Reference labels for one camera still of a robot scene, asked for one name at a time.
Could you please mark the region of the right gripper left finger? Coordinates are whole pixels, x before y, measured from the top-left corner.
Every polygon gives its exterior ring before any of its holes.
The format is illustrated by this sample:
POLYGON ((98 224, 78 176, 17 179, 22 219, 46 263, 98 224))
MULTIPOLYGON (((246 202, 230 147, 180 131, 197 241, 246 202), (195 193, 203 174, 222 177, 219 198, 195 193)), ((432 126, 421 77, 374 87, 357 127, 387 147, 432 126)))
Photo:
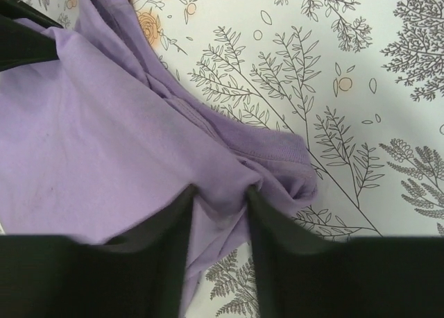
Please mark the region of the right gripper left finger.
POLYGON ((178 317, 195 188, 103 244, 1 237, 2 317, 178 317))

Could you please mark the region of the purple t shirt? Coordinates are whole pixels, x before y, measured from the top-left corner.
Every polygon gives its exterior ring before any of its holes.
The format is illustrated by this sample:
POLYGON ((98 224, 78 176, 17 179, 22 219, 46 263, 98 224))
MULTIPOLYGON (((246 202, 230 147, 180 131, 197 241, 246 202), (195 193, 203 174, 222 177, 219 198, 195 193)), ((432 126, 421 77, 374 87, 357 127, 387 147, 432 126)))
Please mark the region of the purple t shirt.
POLYGON ((80 0, 74 30, 48 28, 58 60, 1 74, 1 225, 102 242, 186 185, 194 202, 180 309, 200 275, 248 239, 255 186, 290 214, 316 196, 304 140, 195 99, 148 45, 128 0, 80 0))

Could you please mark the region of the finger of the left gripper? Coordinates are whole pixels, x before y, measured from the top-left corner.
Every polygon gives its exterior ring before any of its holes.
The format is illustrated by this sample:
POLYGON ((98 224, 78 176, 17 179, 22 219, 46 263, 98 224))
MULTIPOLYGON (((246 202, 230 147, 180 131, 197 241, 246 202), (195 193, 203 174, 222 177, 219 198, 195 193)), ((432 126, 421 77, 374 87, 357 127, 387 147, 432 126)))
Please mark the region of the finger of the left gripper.
POLYGON ((1 0, 1 71, 57 60, 53 39, 17 22, 25 18, 43 28, 62 26, 22 0, 1 0))

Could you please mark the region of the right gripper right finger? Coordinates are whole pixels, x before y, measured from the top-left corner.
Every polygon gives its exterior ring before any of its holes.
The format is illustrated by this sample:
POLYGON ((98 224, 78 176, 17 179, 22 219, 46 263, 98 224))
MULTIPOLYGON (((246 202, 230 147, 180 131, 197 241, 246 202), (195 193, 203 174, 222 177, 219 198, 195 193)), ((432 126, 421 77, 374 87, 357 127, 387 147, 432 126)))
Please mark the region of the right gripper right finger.
POLYGON ((262 317, 442 317, 443 240, 330 242, 247 191, 262 317))

